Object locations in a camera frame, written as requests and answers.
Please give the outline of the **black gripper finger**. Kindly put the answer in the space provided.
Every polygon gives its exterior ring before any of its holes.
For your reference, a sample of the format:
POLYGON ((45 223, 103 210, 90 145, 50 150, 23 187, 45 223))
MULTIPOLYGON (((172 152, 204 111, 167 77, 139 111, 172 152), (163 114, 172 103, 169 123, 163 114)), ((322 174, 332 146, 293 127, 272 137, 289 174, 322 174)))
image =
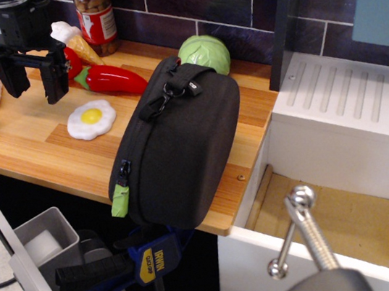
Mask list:
POLYGON ((63 49, 41 57, 39 69, 48 103, 56 104, 69 92, 69 67, 63 49))
POLYGON ((0 54, 0 81, 14 98, 19 98, 30 87, 26 69, 18 60, 16 53, 0 54))

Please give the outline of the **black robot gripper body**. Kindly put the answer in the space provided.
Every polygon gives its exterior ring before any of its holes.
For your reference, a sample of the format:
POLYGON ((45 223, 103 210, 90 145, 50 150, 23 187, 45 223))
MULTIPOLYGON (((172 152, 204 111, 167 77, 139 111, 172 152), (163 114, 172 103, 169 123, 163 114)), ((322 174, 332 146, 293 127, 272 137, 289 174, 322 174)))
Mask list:
POLYGON ((65 45, 51 37, 50 1, 0 0, 0 65, 24 61, 29 51, 63 56, 65 45))

